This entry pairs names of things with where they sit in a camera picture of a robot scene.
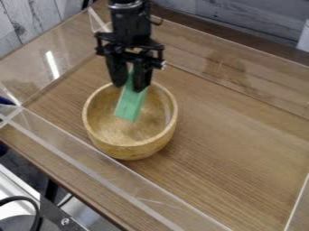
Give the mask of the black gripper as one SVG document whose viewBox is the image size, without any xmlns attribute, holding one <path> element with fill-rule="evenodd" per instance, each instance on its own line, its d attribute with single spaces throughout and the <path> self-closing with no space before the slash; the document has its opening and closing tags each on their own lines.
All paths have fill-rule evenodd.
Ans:
<svg viewBox="0 0 309 231">
<path fill-rule="evenodd" d="M 97 53 L 106 57 L 114 85 L 121 88 L 129 78 L 128 63 L 133 63 L 133 88 L 142 92 L 152 84 L 154 69 L 165 66 L 165 45 L 153 39 L 150 1 L 109 1 L 113 31 L 98 32 Z"/>
</svg>

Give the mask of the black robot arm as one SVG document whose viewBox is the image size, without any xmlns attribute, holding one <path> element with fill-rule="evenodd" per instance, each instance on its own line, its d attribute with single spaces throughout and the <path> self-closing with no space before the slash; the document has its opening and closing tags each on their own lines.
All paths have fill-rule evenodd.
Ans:
<svg viewBox="0 0 309 231">
<path fill-rule="evenodd" d="M 113 31 L 97 32 L 97 54 L 106 57 L 111 81 L 122 87 L 129 80 L 133 64 L 133 90 L 142 92 L 152 84 L 154 69 L 164 68 L 165 45 L 157 42 L 150 0 L 107 0 Z"/>
</svg>

